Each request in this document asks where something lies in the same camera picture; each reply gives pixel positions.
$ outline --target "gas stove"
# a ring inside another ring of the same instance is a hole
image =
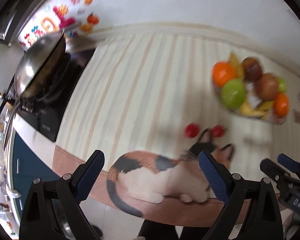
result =
[[[57,140],[74,87],[94,51],[66,53],[50,83],[35,98],[22,102],[17,111],[26,122],[53,142]]]

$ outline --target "cat tail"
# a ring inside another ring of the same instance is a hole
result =
[[[143,213],[141,211],[128,205],[119,197],[115,188],[115,184],[118,181],[118,174],[119,171],[115,167],[111,167],[108,171],[107,190],[111,201],[122,211],[129,213],[133,216],[143,217]]]

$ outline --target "wok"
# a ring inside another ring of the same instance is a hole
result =
[[[15,98],[11,98],[8,90],[7,95],[2,96],[0,114],[7,102],[14,101],[8,121],[7,129],[3,139],[3,149],[5,150],[12,129],[12,121],[22,100],[36,96],[51,78],[54,69],[58,66],[58,61],[66,51],[66,41],[63,36],[64,31],[48,33],[38,39],[21,59],[14,76]]]

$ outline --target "green apple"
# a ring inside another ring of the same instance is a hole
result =
[[[221,90],[221,100],[230,110],[238,109],[246,98],[246,88],[240,79],[229,80]]]
[[[279,93],[285,93],[285,92],[287,92],[288,88],[287,88],[287,84],[284,81],[284,79],[281,78],[281,77],[277,77],[277,79],[278,79],[278,83],[279,83]]]

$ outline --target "cat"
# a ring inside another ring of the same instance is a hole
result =
[[[202,149],[211,152],[218,163],[229,168],[234,151],[232,144],[222,149],[216,147],[209,128],[202,132],[198,142]],[[130,197],[150,203],[161,203],[165,197],[178,198],[184,203],[205,202],[209,198],[209,183],[199,167],[198,156],[191,149],[178,159],[147,151],[133,151],[120,156],[107,174],[110,199],[121,210],[138,217],[143,216],[141,211],[119,197],[117,184],[123,186]]]

